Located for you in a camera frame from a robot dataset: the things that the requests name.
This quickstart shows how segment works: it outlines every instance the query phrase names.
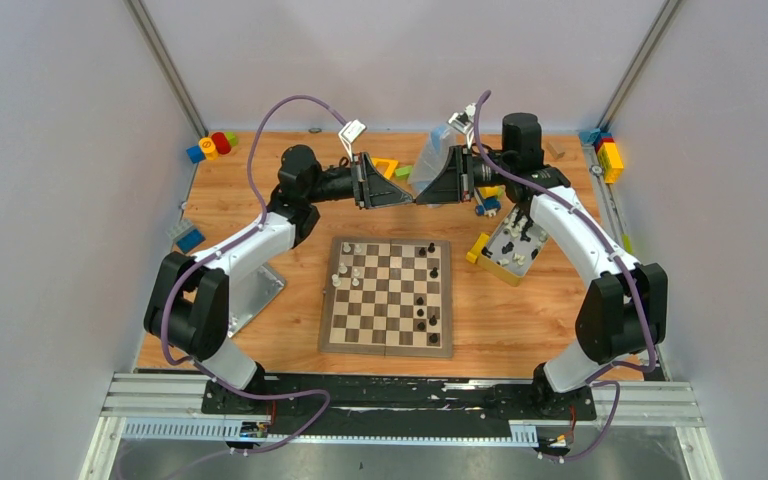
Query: gray wall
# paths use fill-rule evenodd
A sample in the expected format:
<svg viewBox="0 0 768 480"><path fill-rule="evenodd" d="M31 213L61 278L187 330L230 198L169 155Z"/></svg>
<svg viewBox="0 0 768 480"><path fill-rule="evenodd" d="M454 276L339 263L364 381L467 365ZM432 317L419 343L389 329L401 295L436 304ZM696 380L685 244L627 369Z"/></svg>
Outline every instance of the gray wall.
<svg viewBox="0 0 768 480"><path fill-rule="evenodd" d="M371 129L428 129L487 88L488 130L527 109L592 127L663 0L146 0L209 127L257 127L292 94ZM336 129L288 106L273 129Z"/></svg>
<svg viewBox="0 0 768 480"><path fill-rule="evenodd" d="M768 2L685 2L613 130L632 242L670 275L668 363L724 478L768 478Z"/></svg>
<svg viewBox="0 0 768 480"><path fill-rule="evenodd" d="M71 479L195 138L123 2L0 1L0 479Z"/></svg>

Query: green toy block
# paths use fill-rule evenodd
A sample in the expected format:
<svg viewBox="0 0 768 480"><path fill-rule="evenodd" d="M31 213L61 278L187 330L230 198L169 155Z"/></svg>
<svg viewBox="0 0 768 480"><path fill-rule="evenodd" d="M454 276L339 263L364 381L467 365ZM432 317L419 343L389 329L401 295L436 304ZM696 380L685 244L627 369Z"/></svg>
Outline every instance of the green toy block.
<svg viewBox="0 0 768 480"><path fill-rule="evenodd" d="M408 175L410 175L411 170L413 170L413 165L406 165L404 167L397 168L396 178L408 178Z"/></svg>
<svg viewBox="0 0 768 480"><path fill-rule="evenodd" d="M230 143L232 147L236 147L237 144L240 143L240 140L233 133L231 132L222 132L222 133L225 134L225 138L228 139L228 143Z"/></svg>

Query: wooden tabletop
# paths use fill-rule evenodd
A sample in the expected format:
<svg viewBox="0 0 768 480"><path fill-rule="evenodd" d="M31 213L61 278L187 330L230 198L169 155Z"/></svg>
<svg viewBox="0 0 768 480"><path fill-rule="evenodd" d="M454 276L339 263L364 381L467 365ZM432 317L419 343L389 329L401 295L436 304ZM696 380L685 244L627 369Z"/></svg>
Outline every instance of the wooden tabletop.
<svg viewBox="0 0 768 480"><path fill-rule="evenodd" d="M246 181L246 158L252 133L239 133L240 144L218 160L202 162L187 203L185 217L202 231L212 246L255 219L259 206ZM366 133L355 151L412 164L426 134ZM486 135L484 143L500 144ZM598 218L578 138L546 136L546 162L559 167L572 182L582 203ZM552 160L545 143L561 145L565 155ZM257 187L268 198L277 184L279 158L287 147L313 148L323 167L345 155L333 133L266 133L254 159ZM359 210L352 200L317 204L321 219L313 234L294 250L270 264L287 279L273 302L234 337L235 343L267 371L372 373L387 375L445 375L530 378L534 367L558 355L575 339L574 324L585 288L569 260L554 241L547 244L525 279L510 287L464 256L481 232L491 233L501 216L478 217L475 203L432 209L406 205ZM502 215L510 211L507 199ZM317 350L322 314L322 291L333 236L439 238L452 244L454 296L454 356L451 359L384 357ZM146 335L138 359L140 367L168 367L157 338ZM605 376L639 379L628 369Z"/></svg>

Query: dark chessboard square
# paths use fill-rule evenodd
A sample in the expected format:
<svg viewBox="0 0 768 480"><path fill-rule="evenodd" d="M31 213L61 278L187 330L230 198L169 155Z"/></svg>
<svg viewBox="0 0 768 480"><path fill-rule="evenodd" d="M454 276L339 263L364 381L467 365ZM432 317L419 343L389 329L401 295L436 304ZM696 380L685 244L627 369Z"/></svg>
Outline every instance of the dark chessboard square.
<svg viewBox="0 0 768 480"><path fill-rule="evenodd" d="M357 343L357 341L360 339L360 330L356 328L347 328L346 329L346 341L351 343Z"/></svg>

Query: chessboard square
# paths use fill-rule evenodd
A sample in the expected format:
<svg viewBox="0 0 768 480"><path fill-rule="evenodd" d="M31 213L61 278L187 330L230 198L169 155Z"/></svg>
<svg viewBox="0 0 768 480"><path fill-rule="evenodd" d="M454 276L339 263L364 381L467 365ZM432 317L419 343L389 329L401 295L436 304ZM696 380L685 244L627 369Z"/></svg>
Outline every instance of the chessboard square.
<svg viewBox="0 0 768 480"><path fill-rule="evenodd" d="M345 328L332 328L331 343L344 343L346 341L346 329Z"/></svg>
<svg viewBox="0 0 768 480"><path fill-rule="evenodd" d="M372 330L361 330L358 334L358 343L369 345L372 343Z"/></svg>
<svg viewBox="0 0 768 480"><path fill-rule="evenodd" d="M389 345L391 347L395 347L399 344L399 331L398 330L387 330L387 338L385 340L385 344Z"/></svg>
<svg viewBox="0 0 768 480"><path fill-rule="evenodd" d="M357 343L360 339L360 330L354 328L346 329L346 343Z"/></svg>
<svg viewBox="0 0 768 480"><path fill-rule="evenodd" d="M387 341L387 332L384 330L372 331L372 343L384 343Z"/></svg>

